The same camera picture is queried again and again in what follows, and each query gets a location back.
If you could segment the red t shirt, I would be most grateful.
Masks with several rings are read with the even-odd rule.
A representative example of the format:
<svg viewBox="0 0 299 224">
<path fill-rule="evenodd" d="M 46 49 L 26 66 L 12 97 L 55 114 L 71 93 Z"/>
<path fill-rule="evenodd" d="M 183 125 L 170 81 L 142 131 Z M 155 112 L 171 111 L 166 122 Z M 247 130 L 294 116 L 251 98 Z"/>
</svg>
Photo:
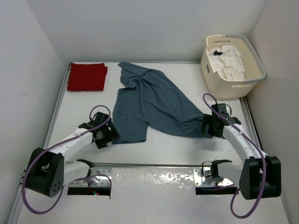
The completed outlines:
<svg viewBox="0 0 299 224">
<path fill-rule="evenodd" d="M 71 63 L 67 91 L 103 91 L 107 72 L 104 63 Z"/>
</svg>

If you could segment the blue t shirt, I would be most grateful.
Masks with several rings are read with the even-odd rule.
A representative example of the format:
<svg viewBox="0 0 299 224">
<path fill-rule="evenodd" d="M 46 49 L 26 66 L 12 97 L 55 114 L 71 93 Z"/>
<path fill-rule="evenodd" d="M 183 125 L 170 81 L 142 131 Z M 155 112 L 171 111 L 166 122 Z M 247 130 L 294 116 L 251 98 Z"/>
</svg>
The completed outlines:
<svg viewBox="0 0 299 224">
<path fill-rule="evenodd" d="M 119 138 L 113 144 L 145 142 L 147 129 L 209 138 L 201 131 L 203 112 L 161 71 L 120 62 L 120 81 L 112 122 Z"/>
</svg>

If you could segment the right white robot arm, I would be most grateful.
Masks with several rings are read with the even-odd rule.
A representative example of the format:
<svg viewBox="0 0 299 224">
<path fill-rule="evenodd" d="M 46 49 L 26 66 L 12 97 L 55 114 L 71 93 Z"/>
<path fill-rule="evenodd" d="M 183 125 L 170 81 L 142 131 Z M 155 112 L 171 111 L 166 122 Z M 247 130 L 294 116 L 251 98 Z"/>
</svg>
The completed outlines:
<svg viewBox="0 0 299 224">
<path fill-rule="evenodd" d="M 238 167 L 230 160 L 214 160 L 210 167 L 211 177 L 229 179 L 239 186 L 246 200 L 256 199 L 260 189 L 263 189 L 262 198 L 279 197 L 281 163 L 278 157 L 257 150 L 239 119 L 227 113 L 226 104 L 214 104 L 211 108 L 211 115 L 204 114 L 202 132 L 227 140 L 243 163 Z"/>
</svg>

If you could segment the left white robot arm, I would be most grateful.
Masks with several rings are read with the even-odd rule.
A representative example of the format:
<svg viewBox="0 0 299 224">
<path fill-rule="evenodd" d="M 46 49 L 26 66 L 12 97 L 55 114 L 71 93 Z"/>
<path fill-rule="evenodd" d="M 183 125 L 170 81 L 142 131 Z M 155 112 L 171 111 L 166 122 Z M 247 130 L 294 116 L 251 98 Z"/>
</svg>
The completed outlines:
<svg viewBox="0 0 299 224">
<path fill-rule="evenodd" d="M 67 161 L 90 144 L 106 147 L 119 138 L 110 113 L 97 112 L 89 122 L 82 123 L 61 142 L 47 149 L 36 148 L 30 157 L 21 189 L 30 189 L 47 197 L 56 196 L 65 183 L 89 175 L 91 162 L 79 159 L 71 165 Z"/>
</svg>

